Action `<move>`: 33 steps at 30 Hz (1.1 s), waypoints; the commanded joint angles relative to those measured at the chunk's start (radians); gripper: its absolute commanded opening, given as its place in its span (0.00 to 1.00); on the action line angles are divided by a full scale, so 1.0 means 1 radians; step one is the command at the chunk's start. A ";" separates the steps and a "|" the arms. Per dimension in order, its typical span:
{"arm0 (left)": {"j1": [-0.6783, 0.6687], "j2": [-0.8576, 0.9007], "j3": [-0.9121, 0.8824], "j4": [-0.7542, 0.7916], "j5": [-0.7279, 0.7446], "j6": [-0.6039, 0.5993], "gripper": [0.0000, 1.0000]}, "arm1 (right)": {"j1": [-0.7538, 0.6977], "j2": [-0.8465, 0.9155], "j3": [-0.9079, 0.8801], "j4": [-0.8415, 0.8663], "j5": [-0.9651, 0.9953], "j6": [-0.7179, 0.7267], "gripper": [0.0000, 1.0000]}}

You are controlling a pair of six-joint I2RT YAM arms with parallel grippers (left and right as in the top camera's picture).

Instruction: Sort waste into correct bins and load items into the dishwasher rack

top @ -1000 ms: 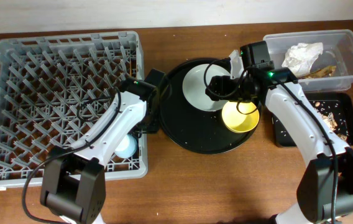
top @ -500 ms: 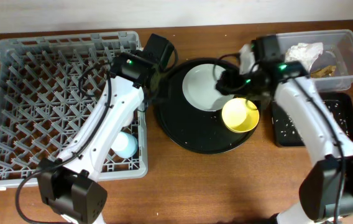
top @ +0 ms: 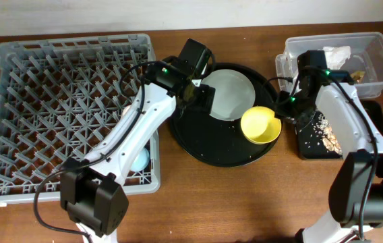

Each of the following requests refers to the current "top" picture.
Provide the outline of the food scraps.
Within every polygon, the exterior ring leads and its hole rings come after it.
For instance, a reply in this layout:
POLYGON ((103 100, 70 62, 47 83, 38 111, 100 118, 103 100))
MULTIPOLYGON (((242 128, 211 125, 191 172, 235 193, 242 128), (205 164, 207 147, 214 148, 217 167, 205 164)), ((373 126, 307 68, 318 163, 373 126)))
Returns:
POLYGON ((334 152, 337 155, 343 154, 329 121, 322 114, 317 117, 317 122, 313 125, 313 130, 318 138, 318 144, 323 145, 327 153, 334 152))

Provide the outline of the yellow bowl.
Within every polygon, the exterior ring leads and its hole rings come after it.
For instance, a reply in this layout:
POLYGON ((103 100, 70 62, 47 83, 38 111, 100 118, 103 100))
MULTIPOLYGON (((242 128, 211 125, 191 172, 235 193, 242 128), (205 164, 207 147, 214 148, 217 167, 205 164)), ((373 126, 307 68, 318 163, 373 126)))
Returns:
POLYGON ((280 135, 282 123, 275 112, 263 106, 248 109, 241 117, 240 127, 245 138, 253 144, 274 142, 280 135))

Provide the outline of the white tissue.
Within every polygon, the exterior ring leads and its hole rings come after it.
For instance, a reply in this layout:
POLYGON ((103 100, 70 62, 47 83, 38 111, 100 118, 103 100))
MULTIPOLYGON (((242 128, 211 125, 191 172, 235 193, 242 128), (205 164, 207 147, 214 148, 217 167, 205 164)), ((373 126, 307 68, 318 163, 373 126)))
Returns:
POLYGON ((331 70, 339 70, 351 57, 350 46, 342 47, 323 47, 326 65, 331 70))

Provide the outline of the gold snack wrapper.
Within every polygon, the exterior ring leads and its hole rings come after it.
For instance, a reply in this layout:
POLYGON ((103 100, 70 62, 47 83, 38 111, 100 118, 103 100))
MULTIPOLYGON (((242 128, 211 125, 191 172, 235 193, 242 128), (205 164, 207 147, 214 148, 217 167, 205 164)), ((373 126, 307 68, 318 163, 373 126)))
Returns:
POLYGON ((358 83, 358 84, 363 82, 364 77, 365 77, 364 71, 356 71, 351 73, 351 78, 353 79, 355 83, 358 83))

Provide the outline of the blue cup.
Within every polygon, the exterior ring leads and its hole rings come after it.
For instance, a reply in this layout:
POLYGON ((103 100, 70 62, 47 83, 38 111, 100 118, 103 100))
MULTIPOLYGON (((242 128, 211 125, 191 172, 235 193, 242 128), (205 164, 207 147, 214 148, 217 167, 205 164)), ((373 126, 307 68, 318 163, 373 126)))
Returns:
POLYGON ((144 170, 150 162, 150 152, 147 148, 143 148, 137 157, 135 158, 134 162, 132 163, 130 170, 132 172, 139 172, 144 170))

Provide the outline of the pink cup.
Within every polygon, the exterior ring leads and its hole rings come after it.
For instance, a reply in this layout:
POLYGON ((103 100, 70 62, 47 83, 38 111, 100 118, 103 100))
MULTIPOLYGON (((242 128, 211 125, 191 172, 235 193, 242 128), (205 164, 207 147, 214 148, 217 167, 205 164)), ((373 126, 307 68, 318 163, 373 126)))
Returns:
POLYGON ((130 110, 130 108, 131 108, 131 105, 124 107, 121 112, 121 116, 123 117, 130 110))

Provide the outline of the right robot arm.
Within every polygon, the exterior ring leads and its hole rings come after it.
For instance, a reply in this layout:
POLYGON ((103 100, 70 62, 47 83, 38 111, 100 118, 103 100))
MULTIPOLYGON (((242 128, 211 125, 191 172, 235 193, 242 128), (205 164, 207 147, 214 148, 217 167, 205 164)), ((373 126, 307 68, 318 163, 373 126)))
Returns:
POLYGON ((300 112, 318 110, 329 121, 344 160, 328 193, 328 211, 300 229, 295 241, 365 242, 366 232, 383 227, 383 135, 348 72, 305 66, 295 83, 301 91, 281 101, 281 114, 296 122, 300 112))

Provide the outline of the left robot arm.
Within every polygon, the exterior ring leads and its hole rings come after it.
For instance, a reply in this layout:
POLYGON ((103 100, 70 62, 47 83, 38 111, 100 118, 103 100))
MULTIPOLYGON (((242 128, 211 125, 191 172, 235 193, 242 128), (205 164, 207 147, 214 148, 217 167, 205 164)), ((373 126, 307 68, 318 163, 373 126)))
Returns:
POLYGON ((211 74, 214 64, 151 61, 147 66, 143 84, 118 124, 82 161, 68 159, 60 175, 61 207, 85 242, 117 241, 117 227, 129 206, 123 185, 158 127, 178 107, 212 108, 215 89, 194 82, 211 74))

